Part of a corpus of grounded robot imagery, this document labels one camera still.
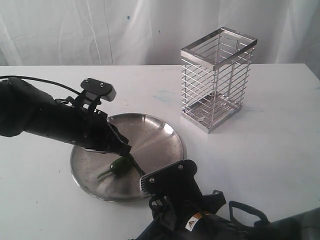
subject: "white backdrop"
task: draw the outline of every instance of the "white backdrop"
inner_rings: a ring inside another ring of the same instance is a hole
[[[319,0],[1,0],[0,65],[170,65],[219,27],[320,78]]]

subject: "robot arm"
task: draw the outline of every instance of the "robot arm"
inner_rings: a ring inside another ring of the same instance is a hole
[[[131,149],[128,139],[107,122],[105,112],[96,109],[100,99],[113,101],[113,86],[87,78],[81,87],[76,99],[54,100],[19,77],[9,76],[0,82],[0,135],[13,137],[25,131],[89,151],[126,156]]]

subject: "stainless steel plate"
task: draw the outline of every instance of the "stainless steel plate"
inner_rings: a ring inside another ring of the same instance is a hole
[[[145,173],[161,169],[184,159],[182,141],[175,130],[154,116],[125,113],[111,116],[108,121],[129,139],[131,154]],[[140,175],[132,168],[122,176],[97,176],[109,169],[119,158],[116,154],[85,151],[74,146],[71,153],[71,173],[75,182],[88,194],[110,202],[129,202],[148,197],[140,191]]]

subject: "white table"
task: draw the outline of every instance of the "white table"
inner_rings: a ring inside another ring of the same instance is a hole
[[[181,117],[179,66],[3,66],[0,74],[78,91],[87,77],[112,83],[118,94],[103,111],[165,120],[197,163],[195,179],[204,194],[221,190],[227,201],[254,206],[275,221],[320,206],[320,81],[304,64],[251,68],[242,111],[211,134]],[[70,94],[32,84],[55,98]],[[0,137],[1,240],[126,240],[151,222],[147,199],[110,203],[82,191],[70,173],[71,149],[28,133]],[[219,214],[228,217],[227,207]]]

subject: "metal utensil holder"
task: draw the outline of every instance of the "metal utensil holder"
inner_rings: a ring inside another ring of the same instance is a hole
[[[242,108],[257,41],[222,27],[181,50],[184,117],[209,133]]]

